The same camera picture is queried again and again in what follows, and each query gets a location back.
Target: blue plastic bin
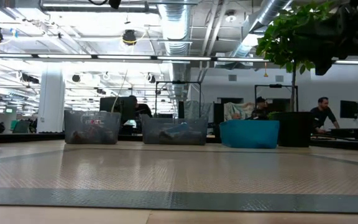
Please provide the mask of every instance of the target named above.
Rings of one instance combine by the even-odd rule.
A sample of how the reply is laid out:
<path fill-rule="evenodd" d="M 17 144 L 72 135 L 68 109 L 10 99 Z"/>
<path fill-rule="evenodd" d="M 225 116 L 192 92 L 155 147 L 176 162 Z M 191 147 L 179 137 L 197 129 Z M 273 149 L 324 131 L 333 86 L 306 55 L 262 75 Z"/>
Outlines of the blue plastic bin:
<path fill-rule="evenodd" d="M 275 149 L 279 121 L 230 120 L 220 124 L 222 144 L 235 148 Z"/>

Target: potted plant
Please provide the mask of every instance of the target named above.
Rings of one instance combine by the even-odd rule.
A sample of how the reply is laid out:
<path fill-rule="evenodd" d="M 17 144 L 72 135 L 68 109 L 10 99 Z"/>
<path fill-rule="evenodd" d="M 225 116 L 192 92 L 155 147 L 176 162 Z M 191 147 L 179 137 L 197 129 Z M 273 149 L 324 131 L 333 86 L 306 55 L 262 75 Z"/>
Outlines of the potted plant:
<path fill-rule="evenodd" d="M 308 147 L 312 130 L 313 117 L 309 112 L 294 112 L 296 71 L 302 74 L 312 69 L 314 64 L 302 49 L 308 41 L 296 34 L 296 30 L 313 21 L 329 18 L 331 2 L 317 5 L 315 2 L 302 6 L 292 6 L 290 10 L 281 10 L 265 34 L 258 40 L 257 55 L 263 55 L 280 68 L 292 72 L 291 100 L 289 113 L 274 113 L 272 119 L 280 121 L 278 145 L 289 147 Z"/>

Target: white column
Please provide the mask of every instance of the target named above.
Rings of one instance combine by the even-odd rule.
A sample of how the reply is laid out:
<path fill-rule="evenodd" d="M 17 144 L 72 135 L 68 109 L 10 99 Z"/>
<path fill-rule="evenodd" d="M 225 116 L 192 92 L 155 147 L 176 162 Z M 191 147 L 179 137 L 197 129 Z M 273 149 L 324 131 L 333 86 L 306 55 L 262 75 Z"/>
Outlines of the white column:
<path fill-rule="evenodd" d="M 60 63 L 47 63 L 42 72 L 37 132 L 63 131 L 65 81 Z"/>

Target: desk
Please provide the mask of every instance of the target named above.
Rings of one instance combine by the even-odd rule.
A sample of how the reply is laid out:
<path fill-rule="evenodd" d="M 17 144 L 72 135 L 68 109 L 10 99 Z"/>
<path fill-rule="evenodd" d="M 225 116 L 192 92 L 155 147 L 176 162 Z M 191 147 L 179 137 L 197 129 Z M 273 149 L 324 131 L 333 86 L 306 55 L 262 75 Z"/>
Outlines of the desk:
<path fill-rule="evenodd" d="M 332 129 L 331 134 L 337 137 L 354 138 L 358 140 L 358 128 L 338 128 Z"/>

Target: man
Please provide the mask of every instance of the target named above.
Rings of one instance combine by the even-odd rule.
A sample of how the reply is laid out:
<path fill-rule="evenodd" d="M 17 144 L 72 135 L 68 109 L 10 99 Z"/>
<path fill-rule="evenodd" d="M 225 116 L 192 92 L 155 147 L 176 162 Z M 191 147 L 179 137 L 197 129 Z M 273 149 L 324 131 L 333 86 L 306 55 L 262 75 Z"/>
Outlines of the man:
<path fill-rule="evenodd" d="M 328 117 L 334 124 L 335 128 L 339 128 L 339 124 L 336 121 L 335 115 L 328 106 L 328 97 L 321 97 L 318 99 L 318 106 L 311 109 L 314 117 L 313 128 L 317 134 L 324 134 L 327 131 L 321 127 L 324 125 L 326 118 Z"/>
<path fill-rule="evenodd" d="M 251 119 L 268 119 L 267 102 L 261 96 L 256 98 L 256 108 L 251 114 Z"/>
<path fill-rule="evenodd" d="M 135 101 L 135 116 L 139 117 L 140 114 L 147 114 L 149 117 L 152 116 L 152 111 L 150 110 L 149 106 L 145 103 L 137 103 L 137 98 L 134 95 L 129 96 L 130 98 L 133 98 Z"/>

